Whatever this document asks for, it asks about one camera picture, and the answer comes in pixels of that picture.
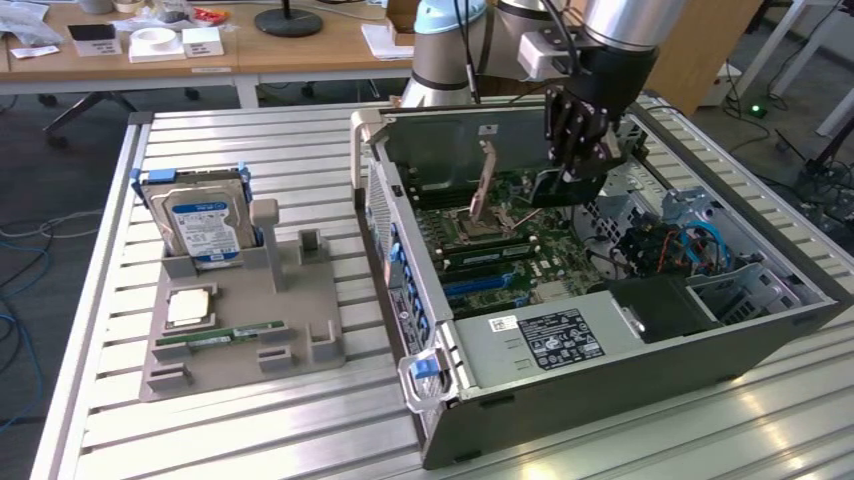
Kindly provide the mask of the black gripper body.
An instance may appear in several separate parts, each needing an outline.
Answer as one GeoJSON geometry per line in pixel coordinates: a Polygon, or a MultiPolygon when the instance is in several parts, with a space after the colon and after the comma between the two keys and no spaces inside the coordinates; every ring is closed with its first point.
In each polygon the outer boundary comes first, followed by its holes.
{"type": "Polygon", "coordinates": [[[612,47],[582,50],[582,73],[567,80],[570,94],[616,120],[644,89],[658,55],[658,47],[646,51],[612,47]]]}

